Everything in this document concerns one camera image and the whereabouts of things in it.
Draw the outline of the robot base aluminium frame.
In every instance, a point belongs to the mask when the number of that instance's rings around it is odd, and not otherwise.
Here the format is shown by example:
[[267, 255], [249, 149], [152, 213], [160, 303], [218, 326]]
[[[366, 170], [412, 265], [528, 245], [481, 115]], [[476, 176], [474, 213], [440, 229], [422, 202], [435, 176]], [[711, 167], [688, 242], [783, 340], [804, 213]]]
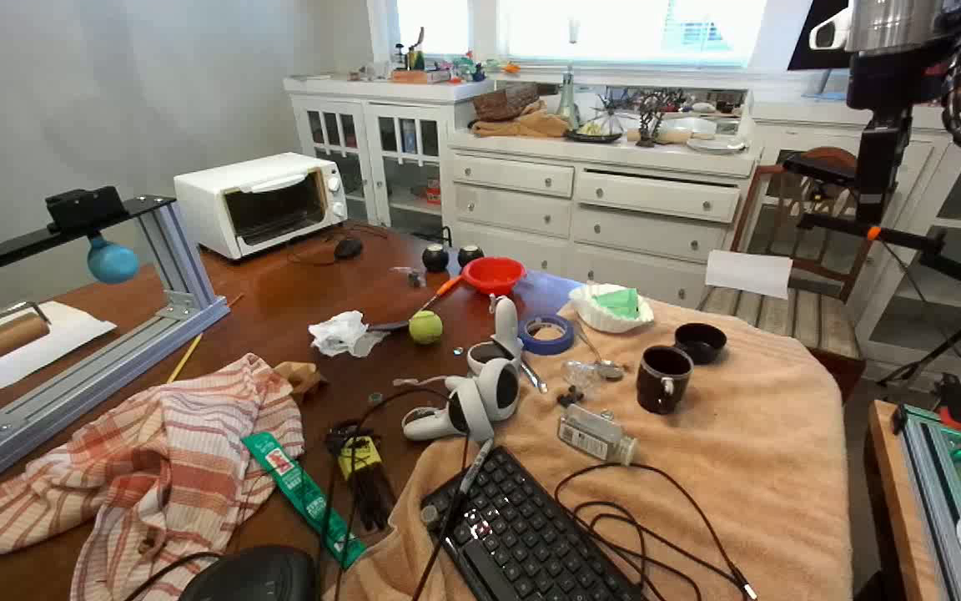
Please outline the robot base aluminium frame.
[[873, 401], [863, 468], [884, 588], [896, 601], [961, 601], [961, 428]]

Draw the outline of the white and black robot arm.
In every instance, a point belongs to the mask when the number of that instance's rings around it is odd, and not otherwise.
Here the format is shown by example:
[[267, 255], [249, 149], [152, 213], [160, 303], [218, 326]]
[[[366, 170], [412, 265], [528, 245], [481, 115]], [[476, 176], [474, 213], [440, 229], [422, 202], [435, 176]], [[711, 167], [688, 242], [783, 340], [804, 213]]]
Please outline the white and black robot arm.
[[870, 115], [855, 170], [859, 223], [876, 223], [917, 104], [939, 102], [961, 147], [961, 0], [846, 0], [808, 32], [808, 48], [850, 62], [846, 104]]

